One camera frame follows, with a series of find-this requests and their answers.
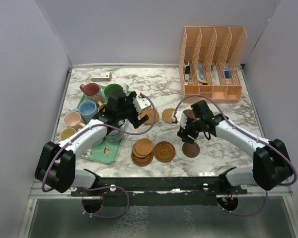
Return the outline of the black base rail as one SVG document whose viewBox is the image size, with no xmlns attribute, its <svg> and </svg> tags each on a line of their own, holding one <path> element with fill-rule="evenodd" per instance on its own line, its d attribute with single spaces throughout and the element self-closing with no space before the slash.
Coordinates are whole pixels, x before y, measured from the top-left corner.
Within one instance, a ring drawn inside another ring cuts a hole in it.
<svg viewBox="0 0 298 238">
<path fill-rule="evenodd" d="M 231 186 L 223 176 L 106 178 L 96 187 L 115 185 L 129 195 L 131 206 L 206 205 L 216 206 L 217 196 L 245 195 L 246 189 Z"/>
</svg>

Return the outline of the grey mug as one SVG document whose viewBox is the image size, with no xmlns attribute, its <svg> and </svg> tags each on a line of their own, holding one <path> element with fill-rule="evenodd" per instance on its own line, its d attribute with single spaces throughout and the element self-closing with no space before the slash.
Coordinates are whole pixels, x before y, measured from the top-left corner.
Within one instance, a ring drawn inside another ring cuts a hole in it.
<svg viewBox="0 0 298 238">
<path fill-rule="evenodd" d="M 123 132 L 118 130 L 112 130 L 108 135 L 105 137 L 105 139 L 111 143 L 118 142 L 123 137 Z"/>
</svg>

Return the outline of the brown ringed wooden coaster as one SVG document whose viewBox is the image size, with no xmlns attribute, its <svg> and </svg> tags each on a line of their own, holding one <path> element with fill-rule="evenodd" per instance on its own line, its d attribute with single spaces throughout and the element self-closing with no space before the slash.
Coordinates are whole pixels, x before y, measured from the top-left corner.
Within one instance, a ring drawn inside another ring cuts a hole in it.
<svg viewBox="0 0 298 238">
<path fill-rule="evenodd" d="M 153 160 L 153 152 L 151 152 L 150 154 L 146 155 L 143 158 L 137 157 L 133 152 L 131 155 L 132 161 L 138 165 L 138 166 L 147 166 L 148 164 L 150 164 Z"/>
</svg>

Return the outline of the pink mug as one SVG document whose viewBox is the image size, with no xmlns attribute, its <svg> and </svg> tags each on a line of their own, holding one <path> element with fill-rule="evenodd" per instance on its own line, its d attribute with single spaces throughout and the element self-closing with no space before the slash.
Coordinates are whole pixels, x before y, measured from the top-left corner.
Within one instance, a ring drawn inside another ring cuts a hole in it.
<svg viewBox="0 0 298 238">
<path fill-rule="evenodd" d="M 78 112 L 69 112 L 64 116 L 64 124 L 66 127 L 74 128 L 75 130 L 85 127 L 85 123 Z"/>
</svg>

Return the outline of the white printed packet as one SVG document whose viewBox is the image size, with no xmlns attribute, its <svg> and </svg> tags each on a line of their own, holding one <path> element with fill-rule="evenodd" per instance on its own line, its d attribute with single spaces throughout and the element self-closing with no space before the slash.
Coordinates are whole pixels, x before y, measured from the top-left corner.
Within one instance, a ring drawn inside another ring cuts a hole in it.
<svg viewBox="0 0 298 238">
<path fill-rule="evenodd" d="M 211 77 L 213 85 L 220 85 L 220 79 L 215 65 L 211 66 Z"/>
</svg>

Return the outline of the black grey marker pen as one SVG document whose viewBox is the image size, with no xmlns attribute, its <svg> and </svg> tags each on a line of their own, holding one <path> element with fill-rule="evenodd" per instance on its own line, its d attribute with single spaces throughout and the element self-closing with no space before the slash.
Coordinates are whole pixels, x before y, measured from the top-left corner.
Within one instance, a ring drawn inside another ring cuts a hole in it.
<svg viewBox="0 0 298 238">
<path fill-rule="evenodd" d="M 189 78 L 190 78 L 190 65 L 185 65 L 185 68 L 184 68 L 184 82 L 185 82 L 185 85 L 188 85 L 189 84 Z"/>
</svg>

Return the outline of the light brown wooden coaster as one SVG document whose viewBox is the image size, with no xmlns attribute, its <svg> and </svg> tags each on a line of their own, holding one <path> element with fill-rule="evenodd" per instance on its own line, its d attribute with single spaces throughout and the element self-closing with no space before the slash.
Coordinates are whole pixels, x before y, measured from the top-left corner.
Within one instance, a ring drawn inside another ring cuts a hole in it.
<svg viewBox="0 0 298 238">
<path fill-rule="evenodd" d="M 141 155 L 150 154 L 153 150 L 153 143 L 147 138 L 142 138 L 135 143 L 136 151 Z"/>
</svg>

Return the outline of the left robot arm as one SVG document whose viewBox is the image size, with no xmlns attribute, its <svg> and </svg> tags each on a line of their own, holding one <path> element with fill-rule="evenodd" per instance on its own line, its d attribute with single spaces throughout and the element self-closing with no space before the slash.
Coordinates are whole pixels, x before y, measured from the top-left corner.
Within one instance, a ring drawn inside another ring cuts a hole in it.
<svg viewBox="0 0 298 238">
<path fill-rule="evenodd" d="M 144 94 L 138 95 L 133 91 L 126 95 L 115 91 L 108 98 L 107 105 L 80 131 L 59 143 L 46 143 L 35 170 L 35 178 L 41 181 L 42 191 L 63 193 L 76 187 L 90 196 L 96 195 L 100 189 L 100 177 L 89 170 L 76 169 L 76 159 L 112 130 L 124 133 L 118 127 L 120 121 L 127 120 L 134 128 L 139 128 L 148 120 L 148 117 L 140 119 L 139 115 L 148 108 L 154 108 L 154 104 Z"/>
</svg>

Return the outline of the red floral mug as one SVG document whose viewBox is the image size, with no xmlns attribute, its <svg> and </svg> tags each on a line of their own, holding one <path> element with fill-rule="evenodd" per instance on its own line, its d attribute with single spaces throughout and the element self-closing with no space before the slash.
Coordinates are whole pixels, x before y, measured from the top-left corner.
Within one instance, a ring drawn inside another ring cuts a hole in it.
<svg viewBox="0 0 298 238">
<path fill-rule="evenodd" d="M 101 89 L 100 86 L 96 83 L 81 84 L 79 86 L 80 90 L 85 95 L 85 99 L 89 101 L 102 101 Z"/>
</svg>

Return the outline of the woven rattan coaster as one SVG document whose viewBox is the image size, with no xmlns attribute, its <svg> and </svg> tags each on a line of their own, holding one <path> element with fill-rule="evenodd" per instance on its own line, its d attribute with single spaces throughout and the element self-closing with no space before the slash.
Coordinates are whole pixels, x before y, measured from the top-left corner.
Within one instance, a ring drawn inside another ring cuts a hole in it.
<svg viewBox="0 0 298 238">
<path fill-rule="evenodd" d="M 172 115 L 174 114 L 175 109 L 174 108 L 168 108 L 165 109 L 162 112 L 162 119 L 166 122 L 166 123 L 173 123 L 172 121 Z"/>
<path fill-rule="evenodd" d="M 148 116 L 148 120 L 144 122 L 145 125 L 152 125 L 153 124 L 153 119 L 154 119 L 154 110 L 152 108 L 144 110 L 140 114 L 140 119 L 142 119 L 144 116 Z M 159 113 L 156 111 L 155 113 L 155 123 L 159 121 Z"/>
</svg>

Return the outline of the peach plastic file organizer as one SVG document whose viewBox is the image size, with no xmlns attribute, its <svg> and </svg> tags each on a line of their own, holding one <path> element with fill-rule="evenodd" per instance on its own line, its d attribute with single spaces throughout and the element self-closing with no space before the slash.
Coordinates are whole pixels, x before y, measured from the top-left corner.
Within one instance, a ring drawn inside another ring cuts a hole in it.
<svg viewBox="0 0 298 238">
<path fill-rule="evenodd" d="M 180 57 L 180 85 L 185 103 L 210 98 L 220 104 L 234 104 L 241 99 L 242 85 L 238 75 L 241 57 L 247 41 L 242 26 L 186 26 L 183 32 Z M 203 66 L 207 85 L 198 81 L 197 65 Z M 189 84 L 184 82 L 185 65 L 190 65 Z M 211 66 L 215 65 L 220 85 L 213 85 Z M 225 78 L 224 71 L 231 72 Z"/>
</svg>

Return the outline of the blue mug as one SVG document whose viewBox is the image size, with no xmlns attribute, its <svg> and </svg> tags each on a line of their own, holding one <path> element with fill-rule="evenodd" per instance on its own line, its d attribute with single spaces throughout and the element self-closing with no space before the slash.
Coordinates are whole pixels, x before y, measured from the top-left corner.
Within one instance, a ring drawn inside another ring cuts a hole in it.
<svg viewBox="0 0 298 238">
<path fill-rule="evenodd" d="M 98 106 L 93 101 L 84 101 L 77 108 L 73 109 L 78 112 L 85 123 L 89 123 L 98 112 Z"/>
</svg>

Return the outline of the dark walnut coaster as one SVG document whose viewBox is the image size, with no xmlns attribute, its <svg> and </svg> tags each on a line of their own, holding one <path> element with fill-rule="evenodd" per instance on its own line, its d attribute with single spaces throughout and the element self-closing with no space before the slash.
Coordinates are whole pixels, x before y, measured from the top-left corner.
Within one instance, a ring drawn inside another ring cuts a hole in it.
<svg viewBox="0 0 298 238">
<path fill-rule="evenodd" d="M 188 117 L 192 118 L 193 120 L 196 120 L 196 117 L 194 115 L 194 112 L 190 109 L 184 110 L 183 113 Z"/>
<path fill-rule="evenodd" d="M 200 153 L 200 146 L 196 142 L 194 144 L 185 142 L 182 146 L 182 152 L 189 158 L 195 158 Z"/>
</svg>

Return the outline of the yellow mug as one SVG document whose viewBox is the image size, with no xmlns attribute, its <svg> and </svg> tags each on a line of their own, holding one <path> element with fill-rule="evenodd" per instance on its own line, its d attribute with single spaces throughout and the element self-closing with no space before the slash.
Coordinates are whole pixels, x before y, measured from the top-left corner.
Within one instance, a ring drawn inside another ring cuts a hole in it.
<svg viewBox="0 0 298 238">
<path fill-rule="evenodd" d="M 70 138 L 71 136 L 75 135 L 76 132 L 77 132 L 76 129 L 68 127 L 60 133 L 60 140 L 64 141 L 64 140 Z"/>
</svg>

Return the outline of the tan mug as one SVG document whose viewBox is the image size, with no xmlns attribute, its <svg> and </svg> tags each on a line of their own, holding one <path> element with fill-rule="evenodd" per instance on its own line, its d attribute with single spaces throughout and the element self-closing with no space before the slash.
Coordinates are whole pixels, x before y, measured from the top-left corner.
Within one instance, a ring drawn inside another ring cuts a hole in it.
<svg viewBox="0 0 298 238">
<path fill-rule="evenodd" d="M 98 102 L 98 112 L 105 109 L 107 103 Z"/>
</svg>

